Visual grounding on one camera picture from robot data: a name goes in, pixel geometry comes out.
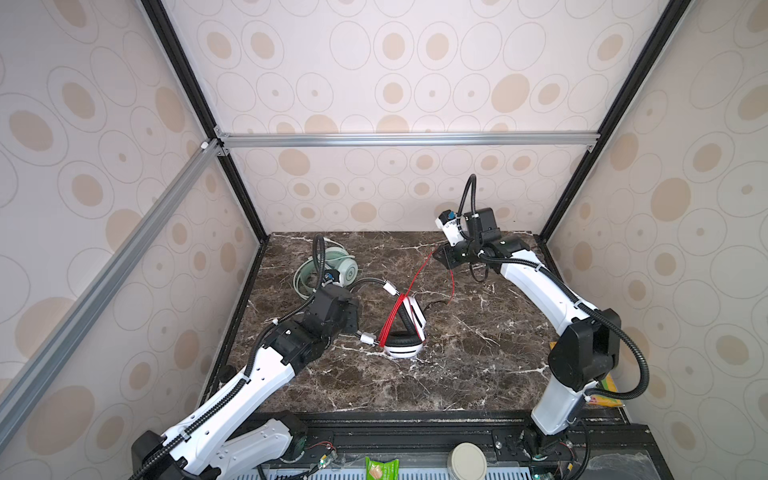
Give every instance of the patterned wall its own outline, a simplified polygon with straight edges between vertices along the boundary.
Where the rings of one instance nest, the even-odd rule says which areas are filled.
[[[541,231],[583,145],[234,149],[268,231],[434,230],[471,173],[505,230]]]
[[[134,3],[0,2],[0,392],[198,149]]]
[[[197,407],[257,242],[208,167],[0,455],[0,479],[115,480]]]
[[[587,130],[666,0],[166,0],[225,131]]]
[[[768,0],[699,2],[551,241],[646,353],[629,411],[678,480],[768,475],[766,70]]]

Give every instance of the red wire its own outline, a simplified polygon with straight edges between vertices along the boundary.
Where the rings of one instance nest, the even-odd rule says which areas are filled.
[[[413,283],[416,281],[416,278],[419,276],[419,274],[422,272],[426,264],[429,262],[429,259],[432,258],[432,254],[437,251],[434,250],[432,252],[429,252],[429,255],[427,255],[426,259],[424,260],[424,263],[419,267],[419,269],[416,271],[416,275],[413,276],[413,280],[411,280],[411,284],[408,285],[408,290],[406,291],[405,295],[401,294],[397,301],[395,302],[395,306],[392,308],[392,311],[389,312],[389,317],[386,320],[386,323],[384,323],[384,327],[382,328],[382,331],[379,333],[379,345],[384,348],[384,345],[386,345],[386,340],[389,337],[389,330],[392,328],[392,322],[395,321],[395,316],[397,315],[397,309],[400,308],[402,305],[402,301],[404,298],[408,296],[409,293],[411,293],[411,288],[413,288]]]
[[[448,272],[451,274],[451,298],[448,299],[448,303],[451,303],[451,300],[453,300],[453,293],[456,291],[456,285],[453,281],[453,270],[448,270]]]

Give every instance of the aluminum frame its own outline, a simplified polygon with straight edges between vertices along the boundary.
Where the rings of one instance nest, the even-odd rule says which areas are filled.
[[[403,147],[434,145],[595,145],[596,131],[432,132],[400,134],[222,134],[224,147]]]
[[[157,235],[181,205],[221,147],[208,140],[141,219],[131,236],[112,256],[88,291],[80,296],[43,347],[30,359],[8,394],[0,402],[0,452],[18,431],[56,375],[72,356],[88,331],[118,292],[126,277],[138,265]]]

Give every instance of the metal rail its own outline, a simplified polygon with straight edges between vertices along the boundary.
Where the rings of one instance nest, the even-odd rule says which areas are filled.
[[[225,134],[225,148],[403,147],[434,145],[594,145],[595,131],[432,132],[401,134]]]

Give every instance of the marble table surface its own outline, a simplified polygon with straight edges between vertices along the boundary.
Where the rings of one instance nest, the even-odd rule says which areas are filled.
[[[535,245],[530,235],[520,236]],[[238,369],[265,323],[301,304],[291,283],[293,272],[311,254],[312,237],[272,234],[230,354],[229,363]],[[401,291],[445,239],[440,232],[332,232],[326,237],[356,256],[358,278],[383,277]],[[482,276],[482,268],[476,268]],[[427,343],[417,357],[391,359],[379,347],[340,336],[260,411],[532,409],[549,378],[546,358],[556,332],[516,286],[493,271],[486,282],[477,283],[469,266],[462,265],[454,277],[450,304],[445,300],[451,277],[437,260],[430,260],[413,286],[427,320]],[[358,292],[360,327],[378,333],[393,297],[375,285]],[[443,302],[430,304],[437,300]]]

